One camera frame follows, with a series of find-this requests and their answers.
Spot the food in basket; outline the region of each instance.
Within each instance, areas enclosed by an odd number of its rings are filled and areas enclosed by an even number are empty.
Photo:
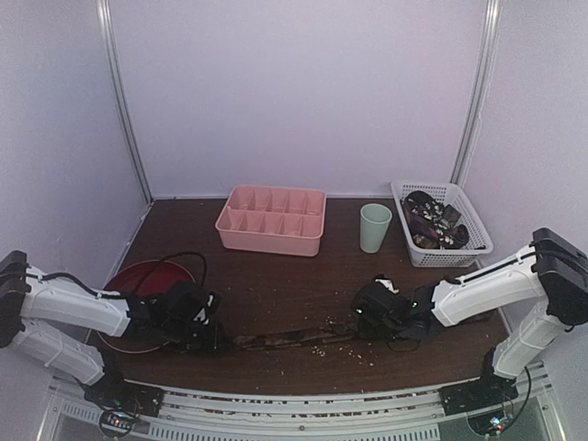
[[[458,225],[461,213],[417,190],[402,201],[404,217],[416,246],[458,250],[469,242],[468,228]]]

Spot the pink plastic container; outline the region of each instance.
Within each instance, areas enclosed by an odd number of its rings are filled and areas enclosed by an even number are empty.
[[[238,186],[216,228],[225,248],[314,256],[321,245],[326,201],[318,190]]]

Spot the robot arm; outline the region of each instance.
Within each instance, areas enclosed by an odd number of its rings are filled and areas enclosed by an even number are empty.
[[[386,284],[377,278],[363,287],[352,310],[360,316],[360,330],[363,323],[389,339],[422,339],[436,323],[453,326],[515,301],[537,299],[518,328],[487,354],[479,380],[441,390],[446,414],[516,398],[515,379],[525,366],[566,328],[588,322],[588,258],[545,228],[503,261],[418,288],[410,298],[390,288],[389,280]]]
[[[179,350],[215,348],[217,299],[192,283],[165,295],[94,290],[66,274],[47,275],[15,251],[0,262],[0,347],[11,347],[78,380],[87,400],[105,408],[156,416],[162,391],[124,380],[116,359],[77,342],[45,320],[112,336],[163,339]]]

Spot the green cup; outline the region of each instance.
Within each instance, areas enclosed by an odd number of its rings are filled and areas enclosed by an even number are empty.
[[[392,212],[380,204],[367,204],[361,208],[359,247],[364,253],[377,253],[392,220]]]

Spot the white basket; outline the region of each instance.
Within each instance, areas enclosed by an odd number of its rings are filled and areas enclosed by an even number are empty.
[[[494,249],[492,240],[481,223],[478,213],[471,206],[466,194],[458,186],[454,184],[399,181],[392,182],[391,187],[394,202],[401,218],[404,236],[406,237],[408,252],[414,266],[470,266],[478,257],[489,254]],[[404,218],[401,200],[416,190],[427,193],[445,205],[451,204],[461,213],[458,224],[464,224],[469,232],[469,242],[463,248],[459,250],[428,250],[414,244],[408,224]]]

